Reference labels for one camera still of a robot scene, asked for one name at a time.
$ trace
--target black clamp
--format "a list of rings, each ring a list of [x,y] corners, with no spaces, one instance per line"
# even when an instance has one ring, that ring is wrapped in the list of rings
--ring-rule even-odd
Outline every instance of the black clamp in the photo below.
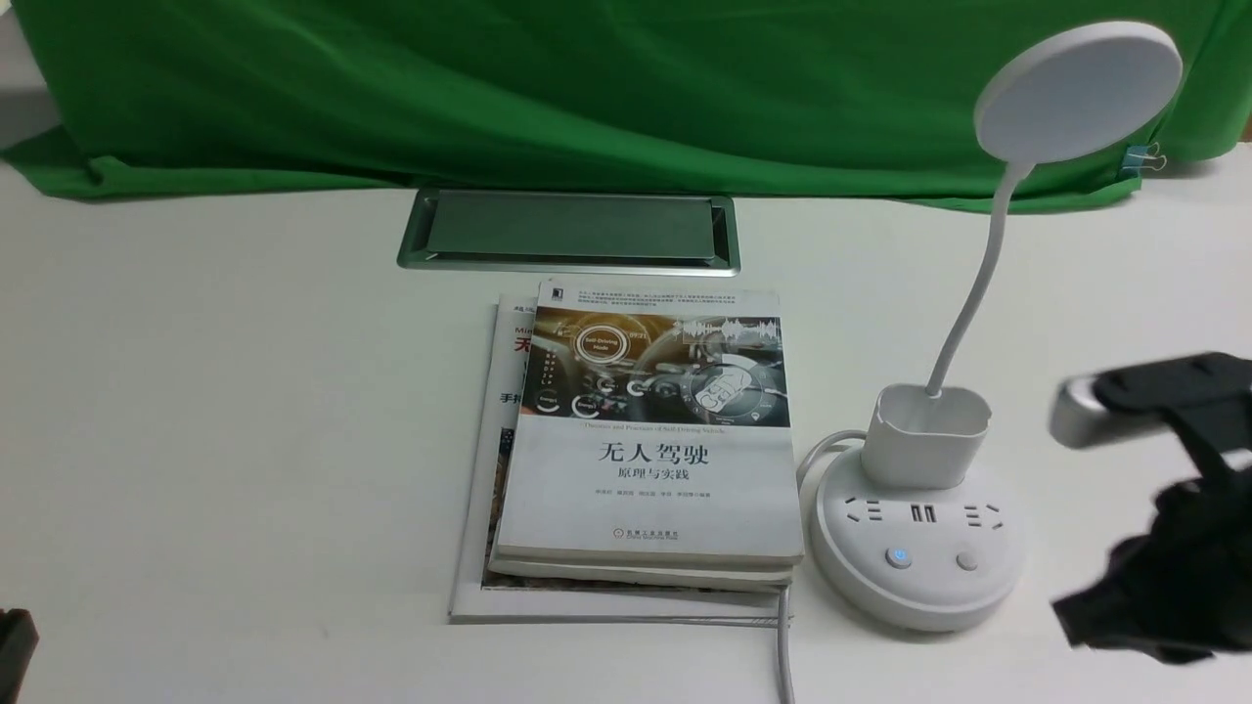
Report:
[[[0,704],[18,701],[18,690],[36,643],[39,633],[30,614],[0,610]]]
[[[1104,372],[1119,415],[1152,415],[1201,477],[1156,499],[1147,535],[1122,541],[1106,576],[1053,604],[1072,645],[1168,664],[1252,651],[1252,361],[1206,353]]]

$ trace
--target white circular lamp head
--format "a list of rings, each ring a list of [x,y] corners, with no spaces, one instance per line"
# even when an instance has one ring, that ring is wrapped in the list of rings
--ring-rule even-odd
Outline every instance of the white circular lamp head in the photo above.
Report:
[[[1077,159],[1127,138],[1173,98],[1182,58],[1143,23],[1072,29],[992,78],[974,108],[978,144],[1013,164]]]

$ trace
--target green cloth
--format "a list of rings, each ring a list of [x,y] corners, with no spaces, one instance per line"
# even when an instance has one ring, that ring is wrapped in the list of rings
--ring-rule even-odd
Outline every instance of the green cloth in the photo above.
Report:
[[[1104,19],[1186,83],[1128,144],[1218,155],[1252,0],[15,0],[63,128],[5,154],[71,198],[412,187],[874,195],[984,209],[972,113],[1022,49]],[[1126,145],[1019,209],[1124,197]]]

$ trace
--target book stack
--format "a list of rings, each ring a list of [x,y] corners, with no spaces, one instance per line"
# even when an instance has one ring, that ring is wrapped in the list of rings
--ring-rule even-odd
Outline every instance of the book stack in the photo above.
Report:
[[[454,623],[775,625],[803,556],[774,294],[501,298]]]

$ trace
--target white power strip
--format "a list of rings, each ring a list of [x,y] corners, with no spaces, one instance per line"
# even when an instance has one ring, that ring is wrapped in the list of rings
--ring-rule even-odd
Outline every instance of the white power strip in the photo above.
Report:
[[[885,489],[861,450],[830,463],[810,521],[826,579],[855,606],[896,626],[955,631],[990,616],[1025,555],[1012,504],[973,467],[952,489]]]

